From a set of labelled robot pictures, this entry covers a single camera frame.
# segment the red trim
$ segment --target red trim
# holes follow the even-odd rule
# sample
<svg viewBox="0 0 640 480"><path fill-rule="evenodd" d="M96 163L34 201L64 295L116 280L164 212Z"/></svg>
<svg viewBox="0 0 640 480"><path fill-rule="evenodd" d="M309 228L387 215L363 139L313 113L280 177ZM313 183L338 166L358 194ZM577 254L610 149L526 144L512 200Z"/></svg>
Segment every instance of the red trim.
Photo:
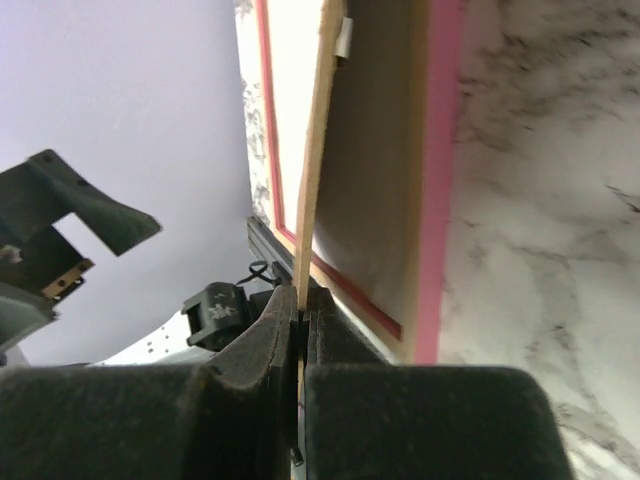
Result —
<svg viewBox="0 0 640 480"><path fill-rule="evenodd" d="M258 18L258 36L260 38L262 85L264 89L264 103L266 110L267 137L269 158L271 159L271 189L273 191L275 228L288 240L295 244L296 237L284 225L282 206L282 185L280 180L280 164L278 152L278 135L275 107L273 102L273 81L271 78L271 46L269 42L269 21L266 0L256 0L256 16ZM351 297L360 308L380 323L393 337L402 338L402 326L386 313L376 307L369 298L353 282L313 254L313 263L335 282L342 291Z"/></svg>

